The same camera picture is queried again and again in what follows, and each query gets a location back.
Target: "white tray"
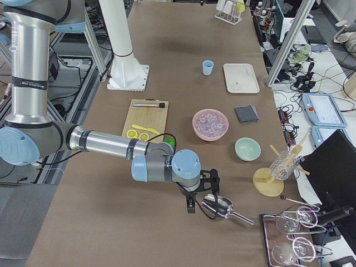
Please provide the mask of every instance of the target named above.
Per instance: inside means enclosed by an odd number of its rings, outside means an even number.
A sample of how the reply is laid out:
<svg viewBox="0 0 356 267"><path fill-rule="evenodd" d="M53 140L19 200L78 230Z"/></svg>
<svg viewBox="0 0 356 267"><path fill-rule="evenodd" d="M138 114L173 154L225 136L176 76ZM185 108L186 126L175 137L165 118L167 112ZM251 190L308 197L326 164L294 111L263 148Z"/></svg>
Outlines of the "white tray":
<svg viewBox="0 0 356 267"><path fill-rule="evenodd" d="M254 68L251 64L226 63L223 68L228 92L258 93L260 91Z"/></svg>

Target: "round wooden base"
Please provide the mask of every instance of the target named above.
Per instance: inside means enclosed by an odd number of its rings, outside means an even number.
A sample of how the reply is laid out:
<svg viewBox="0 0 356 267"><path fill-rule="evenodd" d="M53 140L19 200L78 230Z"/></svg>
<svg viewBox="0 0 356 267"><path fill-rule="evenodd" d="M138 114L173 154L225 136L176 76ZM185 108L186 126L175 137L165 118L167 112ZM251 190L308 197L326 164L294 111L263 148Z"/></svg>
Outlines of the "round wooden base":
<svg viewBox="0 0 356 267"><path fill-rule="evenodd" d="M284 182L271 179L269 168L260 168L254 173L253 182L258 192L265 196L279 196L283 192Z"/></svg>

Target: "lemon slice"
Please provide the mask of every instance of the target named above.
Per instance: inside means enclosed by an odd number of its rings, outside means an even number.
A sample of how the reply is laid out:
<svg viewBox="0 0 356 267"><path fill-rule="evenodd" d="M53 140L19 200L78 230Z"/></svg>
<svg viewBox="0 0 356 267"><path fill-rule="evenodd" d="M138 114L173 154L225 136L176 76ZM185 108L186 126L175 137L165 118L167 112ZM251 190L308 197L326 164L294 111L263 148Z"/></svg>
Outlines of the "lemon slice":
<svg viewBox="0 0 356 267"><path fill-rule="evenodd" d="M137 138L139 136L139 134L137 133L136 130L130 129L126 132L126 136L127 136L127 138Z"/></svg>
<svg viewBox="0 0 356 267"><path fill-rule="evenodd" d="M141 141L147 141L149 138L150 138L150 136L148 135L147 132L140 133L140 135L139 135L139 139Z"/></svg>

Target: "white column base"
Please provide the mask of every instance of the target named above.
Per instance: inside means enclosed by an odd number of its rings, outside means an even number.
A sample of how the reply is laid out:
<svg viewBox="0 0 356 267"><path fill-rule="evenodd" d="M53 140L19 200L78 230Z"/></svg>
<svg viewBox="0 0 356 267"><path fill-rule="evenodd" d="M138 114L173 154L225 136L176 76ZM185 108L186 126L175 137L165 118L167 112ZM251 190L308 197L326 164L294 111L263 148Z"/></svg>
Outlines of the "white column base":
<svg viewBox="0 0 356 267"><path fill-rule="evenodd" d="M133 54L127 57L115 56L107 88L109 90L144 91L149 69L149 65L139 64Z"/></svg>

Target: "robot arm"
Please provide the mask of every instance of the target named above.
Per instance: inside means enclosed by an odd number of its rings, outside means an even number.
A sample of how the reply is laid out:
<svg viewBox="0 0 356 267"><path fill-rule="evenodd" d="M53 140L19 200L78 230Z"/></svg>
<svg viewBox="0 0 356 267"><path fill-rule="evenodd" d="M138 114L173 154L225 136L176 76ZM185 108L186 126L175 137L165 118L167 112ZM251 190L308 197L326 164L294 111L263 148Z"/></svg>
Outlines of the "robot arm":
<svg viewBox="0 0 356 267"><path fill-rule="evenodd" d="M201 171L199 158L191 150L173 154L166 143L85 130L47 116L50 32L55 28L80 31L85 25L84 0L2 2L9 5L4 12L12 25L12 111L5 119L6 127L0 128L0 156L5 161L26 165L62 150L99 152L132 160L131 172L137 181L178 183L189 213L195 211L197 192L211 190L217 199L216 170Z"/></svg>

